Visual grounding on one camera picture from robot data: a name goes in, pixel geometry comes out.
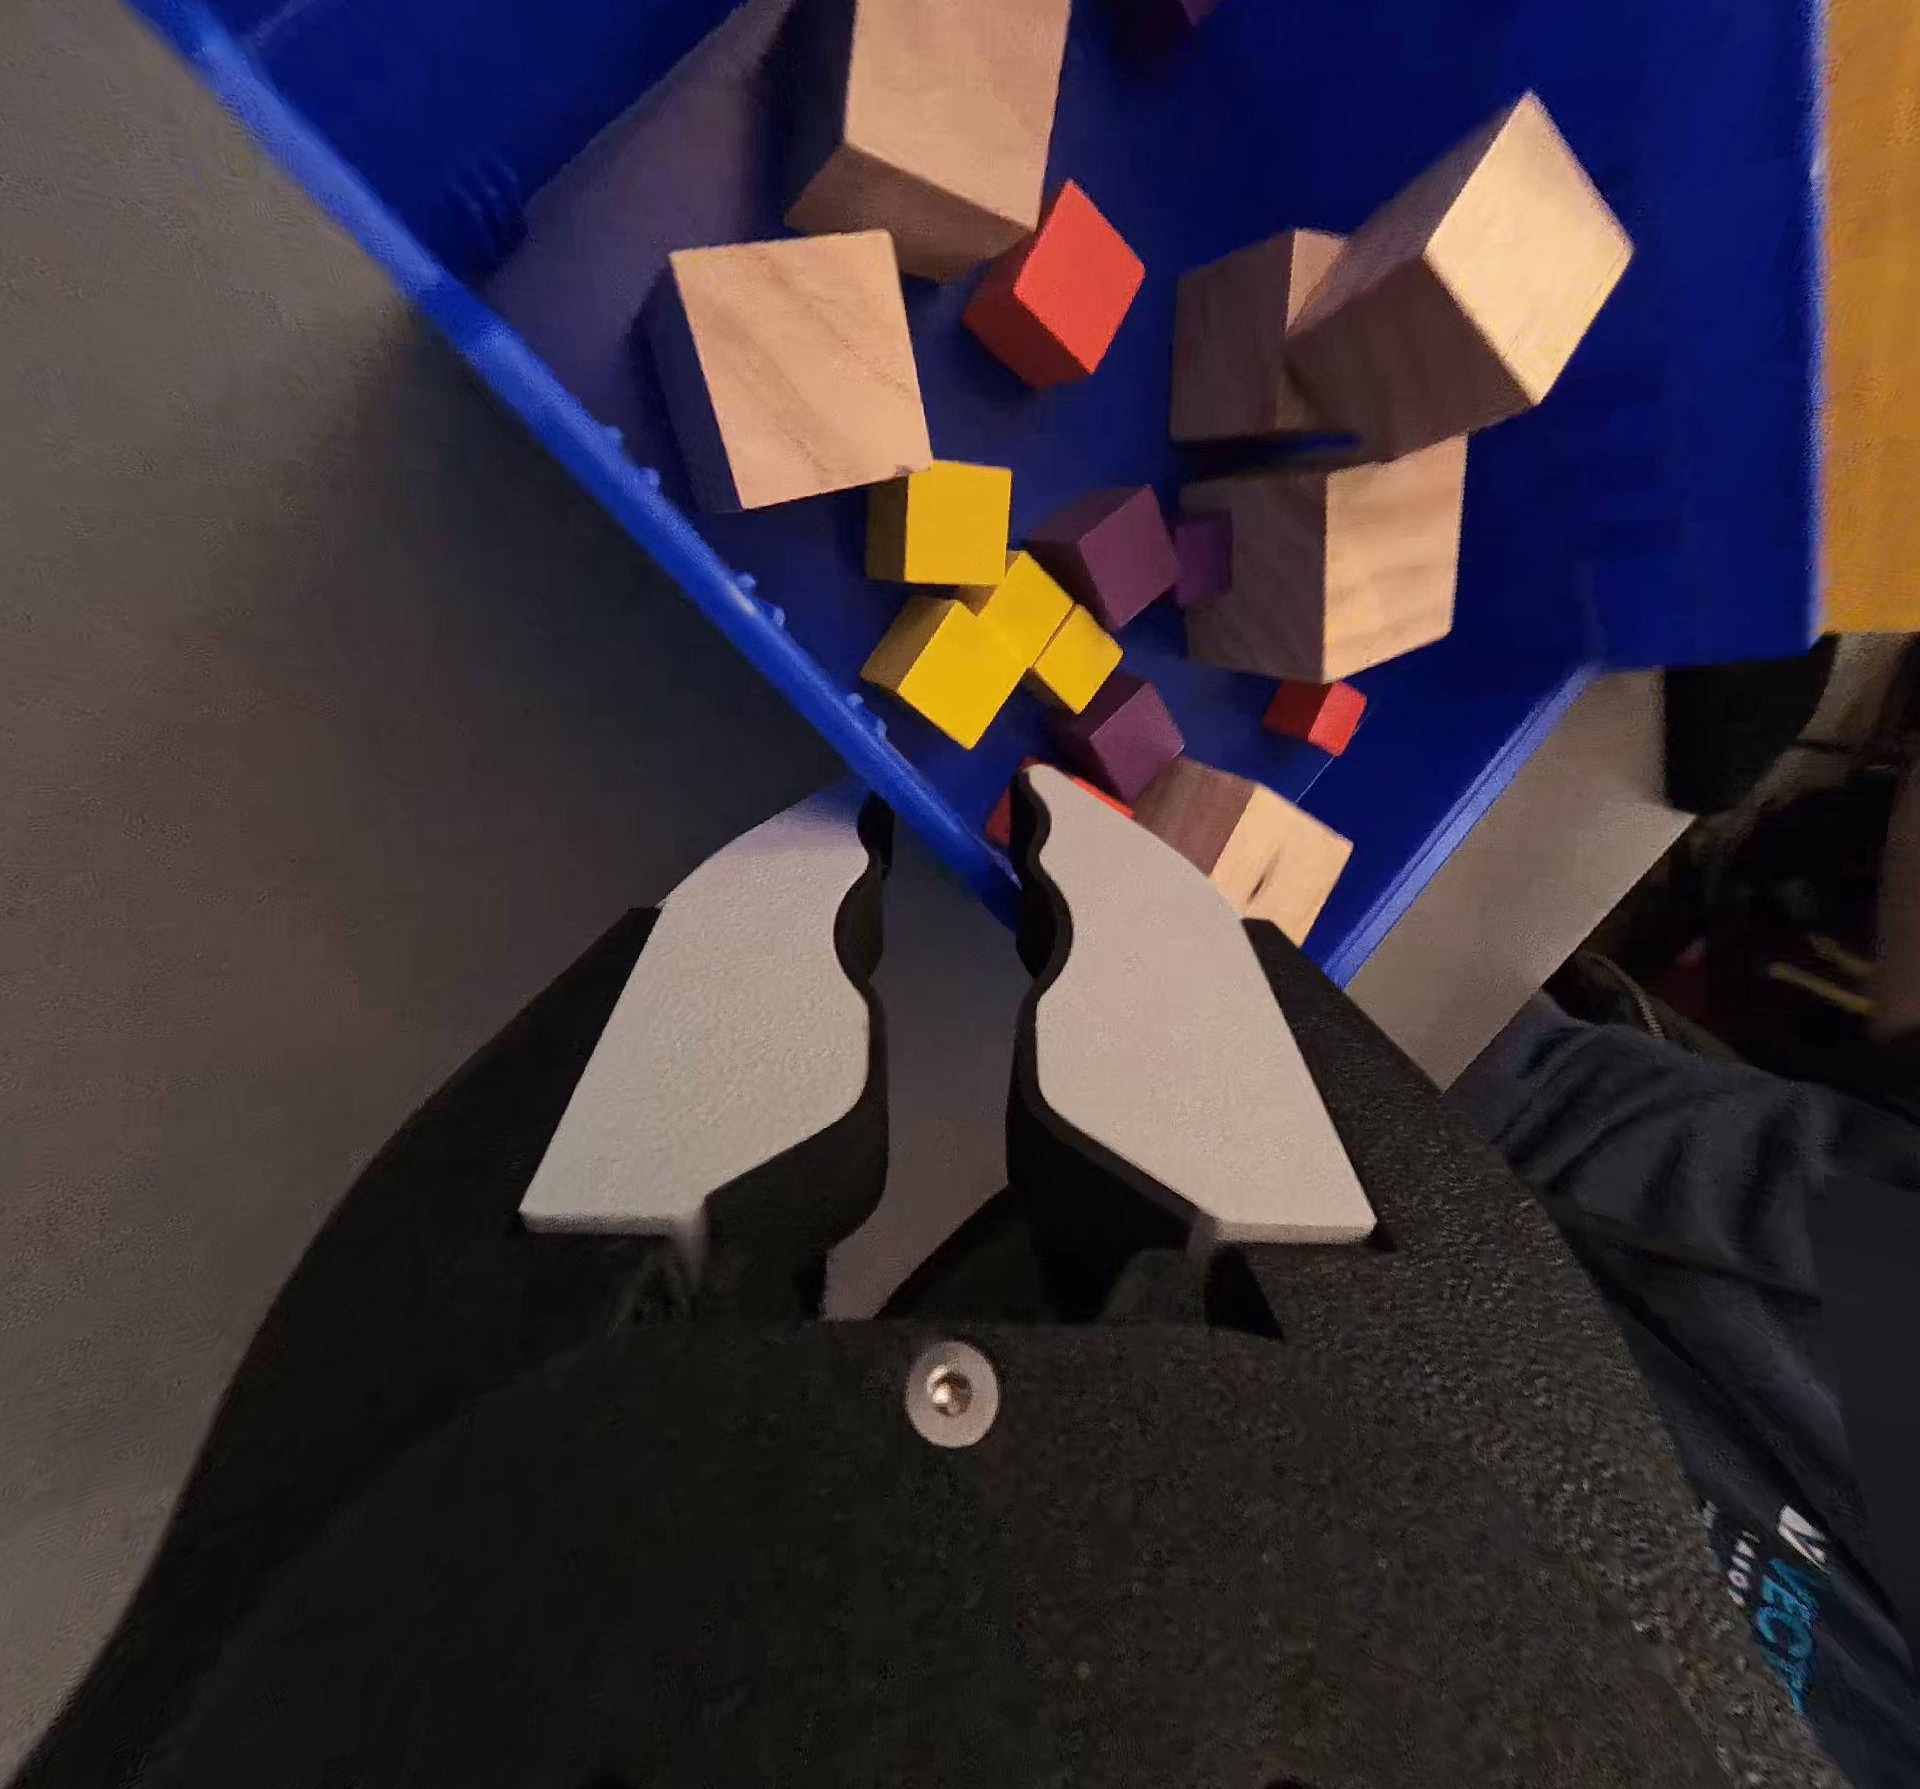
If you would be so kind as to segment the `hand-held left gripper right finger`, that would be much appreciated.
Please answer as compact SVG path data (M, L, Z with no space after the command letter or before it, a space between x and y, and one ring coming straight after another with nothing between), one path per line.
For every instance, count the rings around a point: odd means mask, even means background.
M1138 1259L1167 1259L1207 1304L1250 1251L1377 1243L1259 925L1058 768L1014 774L1011 851L1033 982L1008 1178L1049 1311L1102 1319Z

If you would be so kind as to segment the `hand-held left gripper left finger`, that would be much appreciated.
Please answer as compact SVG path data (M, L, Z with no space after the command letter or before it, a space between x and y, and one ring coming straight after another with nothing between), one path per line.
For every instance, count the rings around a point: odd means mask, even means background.
M891 809L822 790L658 902L523 1189L534 1236L662 1247L689 1299L815 1319L889 1178L874 974Z

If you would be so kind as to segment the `pile of wooden cubes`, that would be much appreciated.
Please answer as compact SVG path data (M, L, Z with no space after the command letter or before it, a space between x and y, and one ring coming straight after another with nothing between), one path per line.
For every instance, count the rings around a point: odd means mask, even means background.
M1351 237L1273 232L1177 287L1165 434L1226 457L1109 485L1011 539L1014 476L937 461L901 283L975 268L960 329L1027 388L1085 381L1143 283L1077 184L1041 194L1070 0L793 0L786 237L684 244L643 306L712 512L860 486L862 572L913 596L860 678L972 750L1019 686L1057 758L1235 906L1308 935L1353 844L1181 753L1120 665L1151 602L1191 661L1273 685L1259 727L1344 753L1351 678L1449 634L1471 430L1537 407L1631 242L1537 96Z

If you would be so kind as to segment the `yellow plastic box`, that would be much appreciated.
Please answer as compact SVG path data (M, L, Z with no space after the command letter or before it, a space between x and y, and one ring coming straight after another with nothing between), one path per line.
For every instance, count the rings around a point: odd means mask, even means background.
M1825 0L1823 629L1917 630L1917 0Z

